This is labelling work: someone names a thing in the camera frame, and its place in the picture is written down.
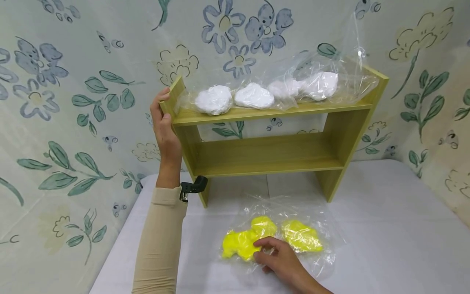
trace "white clay in plastic bag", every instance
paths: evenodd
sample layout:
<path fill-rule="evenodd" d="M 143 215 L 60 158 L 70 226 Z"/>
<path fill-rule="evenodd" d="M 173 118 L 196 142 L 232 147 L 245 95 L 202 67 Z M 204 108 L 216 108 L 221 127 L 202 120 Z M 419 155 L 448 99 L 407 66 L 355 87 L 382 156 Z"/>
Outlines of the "white clay in plastic bag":
<path fill-rule="evenodd" d="M 300 94 L 315 101 L 332 97 L 338 87 L 338 74 L 334 72 L 318 72 L 301 81 Z"/>
<path fill-rule="evenodd" d="M 235 94 L 235 104 L 241 107 L 266 109 L 274 105 L 274 96 L 257 83 L 250 83 Z"/>
<path fill-rule="evenodd" d="M 298 92 L 303 85 L 303 82 L 297 82 L 294 79 L 276 80 L 269 84 L 267 89 L 276 99 L 285 101 L 298 96 Z"/>
<path fill-rule="evenodd" d="M 232 104 L 232 94 L 227 86 L 210 87 L 200 92 L 195 100 L 196 109 L 210 115 L 226 113 Z"/>

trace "yellow clay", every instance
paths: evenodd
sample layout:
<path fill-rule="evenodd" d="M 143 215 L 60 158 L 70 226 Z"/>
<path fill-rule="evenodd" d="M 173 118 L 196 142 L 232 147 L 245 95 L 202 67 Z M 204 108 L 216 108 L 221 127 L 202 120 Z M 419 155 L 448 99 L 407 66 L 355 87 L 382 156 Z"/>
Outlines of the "yellow clay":
<path fill-rule="evenodd" d="M 235 253 L 243 260 L 251 261 L 253 253 L 259 251 L 260 247 L 253 243 L 267 236 L 274 236 L 277 227 L 267 216 L 255 217 L 251 221 L 251 229 L 243 232 L 229 231 L 222 241 L 222 258 L 230 258 Z"/>
<path fill-rule="evenodd" d="M 323 246 L 318 239 L 317 231 L 307 227 L 298 220 L 287 220 L 282 223 L 284 239 L 298 252 L 318 252 Z"/>
<path fill-rule="evenodd" d="M 258 239 L 272 236 L 277 232 L 277 227 L 271 219 L 265 215 L 255 217 L 251 220 L 251 228 L 256 233 Z"/>

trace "white table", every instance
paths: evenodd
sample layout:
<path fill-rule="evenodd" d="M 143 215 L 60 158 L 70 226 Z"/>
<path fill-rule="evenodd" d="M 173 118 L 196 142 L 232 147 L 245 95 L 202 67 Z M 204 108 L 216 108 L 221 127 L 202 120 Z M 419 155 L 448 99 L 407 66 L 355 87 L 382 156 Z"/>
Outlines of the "white table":
<path fill-rule="evenodd" d="M 152 188 L 142 190 L 90 293 L 130 293 Z M 304 207 L 322 199 L 312 173 L 214 179 L 208 209 L 189 199 L 177 293 L 290 293 L 260 272 L 241 282 L 218 258 L 239 207 L 249 204 L 243 191 L 291 195 Z M 404 164 L 351 163 L 328 209 L 347 242 L 334 274 L 321 281 L 334 293 L 470 293 L 470 230 Z"/>

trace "forearm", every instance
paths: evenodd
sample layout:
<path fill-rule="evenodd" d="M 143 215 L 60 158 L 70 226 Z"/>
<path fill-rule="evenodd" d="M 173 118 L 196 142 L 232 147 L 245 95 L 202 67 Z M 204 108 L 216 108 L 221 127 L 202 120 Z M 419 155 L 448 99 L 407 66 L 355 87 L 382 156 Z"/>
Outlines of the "forearm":
<path fill-rule="evenodd" d="M 160 170 L 145 221 L 135 264 L 132 293 L 175 293 L 181 247 L 181 227 L 187 203 L 179 200 L 178 175 Z"/>

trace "floral wallpaper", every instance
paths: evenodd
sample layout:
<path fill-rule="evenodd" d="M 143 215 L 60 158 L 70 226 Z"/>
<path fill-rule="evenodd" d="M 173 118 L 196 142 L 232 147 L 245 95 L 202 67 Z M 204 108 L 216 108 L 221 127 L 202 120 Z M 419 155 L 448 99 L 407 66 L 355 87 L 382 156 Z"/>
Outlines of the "floral wallpaper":
<path fill-rule="evenodd" d="M 141 179 L 158 171 L 155 93 L 179 75 L 236 84 L 299 52 L 334 59 L 349 19 L 391 78 L 354 159 L 403 162 L 470 226 L 469 14 L 464 0 L 0 0 L 2 292 L 88 293 Z M 314 133 L 325 119 L 199 132 Z"/>

